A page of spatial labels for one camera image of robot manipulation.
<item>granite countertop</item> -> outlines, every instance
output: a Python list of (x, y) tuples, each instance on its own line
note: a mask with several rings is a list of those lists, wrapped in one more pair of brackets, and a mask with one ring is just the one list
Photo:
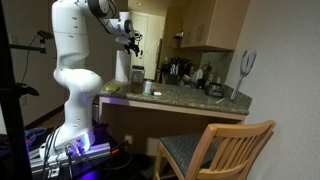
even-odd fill
[[(106, 87), (109, 87), (110, 84), (116, 85), (118, 90), (116, 92), (107, 91)], [(144, 96), (142, 92), (134, 93), (133, 91), (135, 91), (135, 89), (131, 85), (119, 83), (115, 80), (106, 83), (98, 95), (232, 114), (249, 114), (252, 98), (238, 92), (236, 98), (231, 101), (230, 95), (232, 89), (228, 86), (224, 86), (223, 88), (225, 91), (224, 99), (219, 103), (216, 102), (221, 100), (221, 97), (208, 96), (204, 93), (203, 89), (152, 83), (152, 89), (154, 89), (155, 92), (161, 92), (162, 95)]]

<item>chair backrest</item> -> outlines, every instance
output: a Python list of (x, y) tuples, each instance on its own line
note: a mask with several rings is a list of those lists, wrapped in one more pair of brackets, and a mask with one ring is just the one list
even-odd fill
[[(273, 120), (247, 125), (209, 124), (193, 154), (186, 179), (246, 179), (275, 125)], [(210, 166), (202, 168), (212, 145), (216, 146), (216, 153)]]

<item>black stand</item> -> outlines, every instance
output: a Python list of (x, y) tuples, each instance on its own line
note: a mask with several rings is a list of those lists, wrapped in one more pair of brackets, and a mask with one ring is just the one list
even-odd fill
[(8, 43), (2, 2), (0, 2), (0, 103), (13, 152), (14, 176), (12, 179), (32, 179), (29, 151), (20, 109), (20, 91), (16, 85), (12, 57)]

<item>wooden chair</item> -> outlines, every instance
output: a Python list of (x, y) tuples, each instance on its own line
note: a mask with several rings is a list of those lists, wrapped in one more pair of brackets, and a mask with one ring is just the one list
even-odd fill
[(202, 135), (161, 137), (153, 179), (160, 179), (162, 157), (179, 180), (246, 179), (275, 125), (209, 124)]

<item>ceiling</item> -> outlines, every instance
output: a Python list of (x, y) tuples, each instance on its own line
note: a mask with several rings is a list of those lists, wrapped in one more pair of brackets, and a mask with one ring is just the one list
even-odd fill
[(186, 0), (128, 0), (129, 11), (166, 16), (167, 7), (183, 6)]

